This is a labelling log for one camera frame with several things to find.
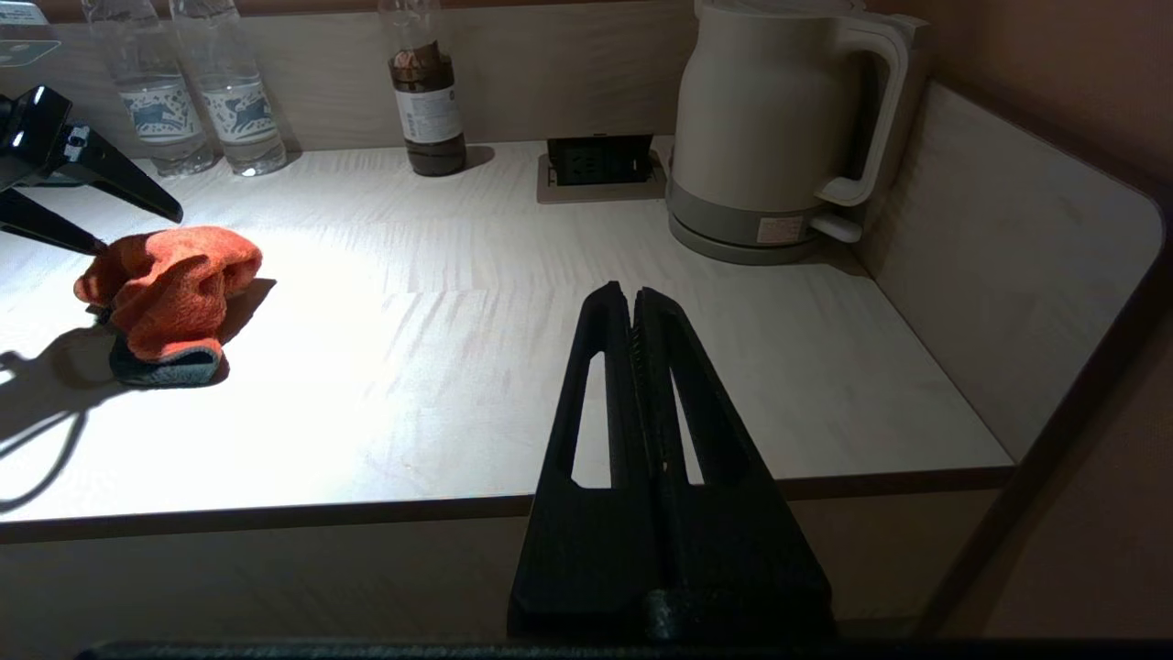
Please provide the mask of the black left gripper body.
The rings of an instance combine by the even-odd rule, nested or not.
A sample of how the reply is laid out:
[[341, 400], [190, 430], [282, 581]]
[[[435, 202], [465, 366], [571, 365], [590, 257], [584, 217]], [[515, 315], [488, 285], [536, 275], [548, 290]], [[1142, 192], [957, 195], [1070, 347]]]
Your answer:
[[1, 189], [80, 188], [77, 175], [63, 173], [88, 145], [89, 125], [72, 121], [72, 101], [47, 86], [16, 98], [4, 96], [1, 113]]

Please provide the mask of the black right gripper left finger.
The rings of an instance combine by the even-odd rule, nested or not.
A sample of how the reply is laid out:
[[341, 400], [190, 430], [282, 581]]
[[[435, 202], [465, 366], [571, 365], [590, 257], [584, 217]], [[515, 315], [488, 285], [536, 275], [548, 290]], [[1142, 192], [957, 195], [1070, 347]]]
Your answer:
[[[645, 601], [662, 584], [662, 562], [630, 331], [618, 283], [586, 295], [511, 580], [511, 638], [592, 642], [644, 635]], [[572, 477], [595, 356], [604, 360], [606, 489]]]

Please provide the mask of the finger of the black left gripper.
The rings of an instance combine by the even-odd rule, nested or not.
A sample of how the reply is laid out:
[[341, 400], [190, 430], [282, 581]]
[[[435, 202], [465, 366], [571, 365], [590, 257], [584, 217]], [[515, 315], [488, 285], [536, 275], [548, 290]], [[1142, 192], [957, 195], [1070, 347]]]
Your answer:
[[1, 192], [1, 230], [91, 258], [106, 251], [106, 241], [16, 191]]
[[183, 222], [181, 202], [91, 128], [66, 128], [62, 131], [56, 172], [167, 222], [176, 225]]

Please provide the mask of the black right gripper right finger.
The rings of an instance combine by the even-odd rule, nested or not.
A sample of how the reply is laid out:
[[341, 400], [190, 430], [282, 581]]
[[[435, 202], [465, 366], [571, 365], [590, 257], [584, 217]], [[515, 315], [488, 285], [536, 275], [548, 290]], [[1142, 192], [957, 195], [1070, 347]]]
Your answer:
[[830, 642], [832, 588], [679, 302], [642, 288], [633, 375], [653, 487], [657, 642]]

